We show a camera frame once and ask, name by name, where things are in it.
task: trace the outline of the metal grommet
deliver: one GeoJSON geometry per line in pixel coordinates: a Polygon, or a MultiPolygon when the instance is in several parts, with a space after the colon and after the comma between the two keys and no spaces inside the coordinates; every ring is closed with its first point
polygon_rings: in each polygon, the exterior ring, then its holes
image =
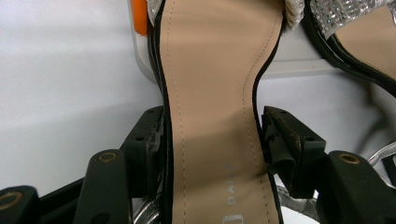
{"type": "Polygon", "coordinates": [[[117,154],[114,152],[105,152],[99,156],[99,162],[107,163],[114,161],[117,158],[117,154]]]}
{"type": "Polygon", "coordinates": [[[23,198],[23,193],[19,191],[11,191],[0,196],[0,211],[8,209],[19,203],[23,198]]]}
{"type": "Polygon", "coordinates": [[[347,162],[350,164],[355,164],[355,165],[361,163],[361,160],[359,160],[357,157],[355,157],[354,155],[351,155],[351,154],[346,154],[346,153],[341,154],[340,159],[341,159],[341,161],[344,161],[344,162],[347,162]]]}

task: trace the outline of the orange object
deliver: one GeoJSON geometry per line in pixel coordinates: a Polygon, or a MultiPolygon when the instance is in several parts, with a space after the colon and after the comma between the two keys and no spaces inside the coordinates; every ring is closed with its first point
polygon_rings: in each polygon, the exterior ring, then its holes
{"type": "Polygon", "coordinates": [[[130,0],[134,17],[134,30],[143,36],[148,36],[148,5],[147,0],[130,0]]]}

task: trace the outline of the white background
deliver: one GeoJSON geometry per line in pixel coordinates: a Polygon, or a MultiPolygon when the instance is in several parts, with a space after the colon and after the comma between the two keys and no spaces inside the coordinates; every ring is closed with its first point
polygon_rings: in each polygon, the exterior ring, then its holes
{"type": "MultiPolygon", "coordinates": [[[[284,38],[283,52],[301,41],[284,38]]],[[[119,148],[161,103],[136,65],[126,0],[0,1],[0,189],[30,185],[42,196],[83,177],[95,152],[119,148]]],[[[264,76],[264,105],[289,110],[327,151],[368,158],[396,136],[395,99],[335,69],[264,76]]]]}

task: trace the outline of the brand logo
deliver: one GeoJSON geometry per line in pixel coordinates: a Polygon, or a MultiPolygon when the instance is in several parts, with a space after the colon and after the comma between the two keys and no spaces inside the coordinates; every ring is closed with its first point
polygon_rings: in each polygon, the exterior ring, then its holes
{"type": "MultiPolygon", "coordinates": [[[[231,164],[226,163],[224,168],[227,171],[227,180],[225,181],[227,184],[227,205],[233,206],[236,205],[233,167],[231,164]]],[[[244,217],[242,215],[230,215],[223,218],[222,224],[244,224],[244,217]]]]}

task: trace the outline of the tan insole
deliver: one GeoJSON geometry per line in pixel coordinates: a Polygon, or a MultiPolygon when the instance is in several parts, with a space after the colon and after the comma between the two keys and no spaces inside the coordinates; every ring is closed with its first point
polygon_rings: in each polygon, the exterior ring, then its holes
{"type": "Polygon", "coordinates": [[[388,7],[347,24],[336,37],[358,61],[396,80],[396,27],[388,7]]]}
{"type": "Polygon", "coordinates": [[[173,223],[278,223],[254,117],[282,0],[167,0],[160,55],[174,145],[173,223]]]}

